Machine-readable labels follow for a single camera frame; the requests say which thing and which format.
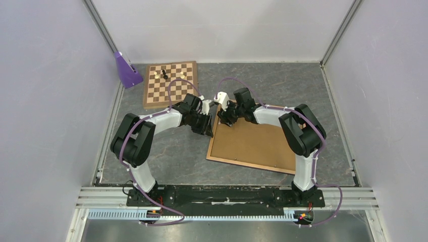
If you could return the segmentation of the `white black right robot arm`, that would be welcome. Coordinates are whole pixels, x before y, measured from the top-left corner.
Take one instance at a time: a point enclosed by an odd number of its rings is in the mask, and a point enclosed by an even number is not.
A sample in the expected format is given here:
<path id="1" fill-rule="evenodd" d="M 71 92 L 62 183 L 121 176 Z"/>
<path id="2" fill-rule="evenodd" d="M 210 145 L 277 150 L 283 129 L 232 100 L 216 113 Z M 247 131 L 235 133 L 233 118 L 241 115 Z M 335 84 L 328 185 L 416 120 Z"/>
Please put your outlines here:
<path id="1" fill-rule="evenodd" d="M 221 123 L 231 127 L 244 118 L 253 124 L 280 127 L 296 157 L 291 198 L 298 206 L 306 205 L 316 192 L 316 160 L 327 136 L 324 128 L 306 104 L 278 107 L 257 103 L 248 88 L 236 90 L 234 96 L 232 101 L 227 93 L 218 92 L 213 99 L 221 106 Z"/>

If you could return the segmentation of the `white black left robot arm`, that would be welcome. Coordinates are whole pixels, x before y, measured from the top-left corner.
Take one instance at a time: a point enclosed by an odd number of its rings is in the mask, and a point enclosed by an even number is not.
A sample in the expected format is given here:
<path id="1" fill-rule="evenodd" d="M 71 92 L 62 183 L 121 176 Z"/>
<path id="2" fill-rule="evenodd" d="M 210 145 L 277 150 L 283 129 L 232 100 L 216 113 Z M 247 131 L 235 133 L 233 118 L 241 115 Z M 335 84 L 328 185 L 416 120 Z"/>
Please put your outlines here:
<path id="1" fill-rule="evenodd" d="M 139 200 L 145 205 L 152 206 L 158 200 L 158 192 L 154 189 L 157 181 L 147 162 L 155 135 L 172 128 L 189 126 L 196 134 L 212 137 L 212 115 L 209 113 L 212 106 L 212 100 L 187 94 L 183 101 L 170 104 L 163 111 L 125 115 L 112 139 L 110 150 L 125 166 L 135 191 L 139 193 Z"/>

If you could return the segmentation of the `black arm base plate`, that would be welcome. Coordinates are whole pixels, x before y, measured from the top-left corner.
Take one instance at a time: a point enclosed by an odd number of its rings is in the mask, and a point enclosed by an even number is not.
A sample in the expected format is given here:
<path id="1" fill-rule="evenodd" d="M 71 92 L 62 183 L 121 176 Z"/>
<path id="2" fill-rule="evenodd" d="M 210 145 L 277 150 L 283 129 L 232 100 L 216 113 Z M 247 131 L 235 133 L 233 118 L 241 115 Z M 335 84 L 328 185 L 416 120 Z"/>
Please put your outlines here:
<path id="1" fill-rule="evenodd" d="M 190 203 L 268 204 L 299 208 L 323 208 L 326 205 L 323 192 L 317 188 L 299 192 L 294 187 L 279 186 L 155 185 L 146 194 L 174 209 Z"/>

